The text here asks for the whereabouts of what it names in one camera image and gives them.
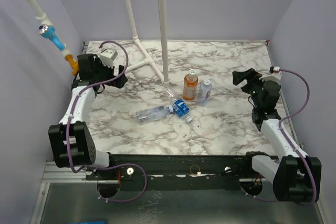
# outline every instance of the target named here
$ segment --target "vertical white pole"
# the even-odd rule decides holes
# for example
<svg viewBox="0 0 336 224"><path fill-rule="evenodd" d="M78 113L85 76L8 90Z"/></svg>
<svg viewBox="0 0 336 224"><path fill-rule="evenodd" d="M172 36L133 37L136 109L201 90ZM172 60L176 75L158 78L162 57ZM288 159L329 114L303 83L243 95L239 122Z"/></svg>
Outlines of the vertical white pole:
<svg viewBox="0 0 336 224"><path fill-rule="evenodd" d="M169 83L169 74L168 74L169 69L168 69L166 0L158 0L158 3L159 3L160 32L161 32L163 84L168 84Z"/></svg>
<svg viewBox="0 0 336 224"><path fill-rule="evenodd" d="M136 39L138 39L138 33L137 33L137 31L136 31L137 29L135 27L135 21L134 21L132 6L131 6L131 0L125 0L125 2L126 2L127 12L128 12L128 17L130 19L130 24L131 24L131 28L132 28L133 39L136 40Z"/></svg>

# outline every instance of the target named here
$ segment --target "transparent bottle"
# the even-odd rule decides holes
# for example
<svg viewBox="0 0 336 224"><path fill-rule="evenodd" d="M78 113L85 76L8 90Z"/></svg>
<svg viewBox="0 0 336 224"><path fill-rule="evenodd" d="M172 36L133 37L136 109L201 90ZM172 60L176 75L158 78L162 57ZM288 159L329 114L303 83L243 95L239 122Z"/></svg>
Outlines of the transparent bottle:
<svg viewBox="0 0 336 224"><path fill-rule="evenodd" d="M173 103L174 112L179 118L184 119L187 123L190 123L193 119L188 115L189 108L182 99L177 99L176 95L170 88L165 88L164 93L168 96L169 100Z"/></svg>
<svg viewBox="0 0 336 224"><path fill-rule="evenodd" d="M200 87L199 87L198 97L197 97L197 104L200 106L205 106L208 103L212 84L210 80L204 80Z"/></svg>
<svg viewBox="0 0 336 224"><path fill-rule="evenodd" d="M155 120L159 120L172 113L174 113L173 106L164 105L164 106L158 106L155 108L150 108L147 110L139 111L136 113L137 115L136 119L138 123L144 124L144 123L152 122Z"/></svg>
<svg viewBox="0 0 336 224"><path fill-rule="evenodd" d="M198 76L194 69L189 70L189 73L184 77L183 99L194 100L196 97L198 84Z"/></svg>

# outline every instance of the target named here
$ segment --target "marble table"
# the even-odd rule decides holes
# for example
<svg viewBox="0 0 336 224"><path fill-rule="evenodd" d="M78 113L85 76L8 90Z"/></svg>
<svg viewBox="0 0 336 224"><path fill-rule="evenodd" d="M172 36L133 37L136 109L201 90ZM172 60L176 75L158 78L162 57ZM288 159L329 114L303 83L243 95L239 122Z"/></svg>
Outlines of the marble table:
<svg viewBox="0 0 336 224"><path fill-rule="evenodd" d="M90 41L87 53L98 53L101 41ZM143 59L132 41L120 41L130 57L130 65ZM161 43L144 41L144 47L162 69ZM124 64L118 51L117 64ZM150 66L127 73L124 88L106 87L92 104L88 127L96 148L115 154L244 155L248 151L275 152L251 121L248 95L232 84L232 72L254 68L267 73L271 63L264 42L169 41L169 69L172 89L182 95L183 78L196 69L200 80L210 79L211 98L205 107L186 102L194 121L185 123L176 115L139 125L139 110L169 104L163 86ZM277 106L281 117L284 106Z"/></svg>

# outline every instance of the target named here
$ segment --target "wall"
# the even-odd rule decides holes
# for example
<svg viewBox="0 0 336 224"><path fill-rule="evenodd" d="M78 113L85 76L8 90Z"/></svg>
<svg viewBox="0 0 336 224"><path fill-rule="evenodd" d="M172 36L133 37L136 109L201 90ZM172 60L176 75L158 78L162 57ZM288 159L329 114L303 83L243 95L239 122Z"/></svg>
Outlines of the wall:
<svg viewBox="0 0 336 224"><path fill-rule="evenodd" d="M61 0L85 40L131 39L124 0ZM169 39L269 39L292 0L166 0ZM159 39L158 0L131 0L141 39Z"/></svg>
<svg viewBox="0 0 336 224"><path fill-rule="evenodd" d="M293 122L306 151L322 161L322 189L329 205L326 214L328 208L336 209L335 20L335 0L293 0L270 43L275 64L301 73L310 84L310 102ZM281 83L293 112L305 100L305 85L286 73Z"/></svg>
<svg viewBox="0 0 336 224"><path fill-rule="evenodd" d="M74 53L81 40L60 0L38 0ZM70 100L71 68L37 34L25 0L0 0L0 223L29 223L46 159L48 128Z"/></svg>

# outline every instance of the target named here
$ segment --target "orange bottle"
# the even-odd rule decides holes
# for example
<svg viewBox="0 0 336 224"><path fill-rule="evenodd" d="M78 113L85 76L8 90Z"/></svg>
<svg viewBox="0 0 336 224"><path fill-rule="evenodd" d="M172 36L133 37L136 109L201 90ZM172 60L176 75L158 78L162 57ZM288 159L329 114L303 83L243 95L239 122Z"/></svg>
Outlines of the orange bottle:
<svg viewBox="0 0 336 224"><path fill-rule="evenodd" d="M189 70L189 73L184 77L183 99L194 100L198 84L198 76L194 69Z"/></svg>

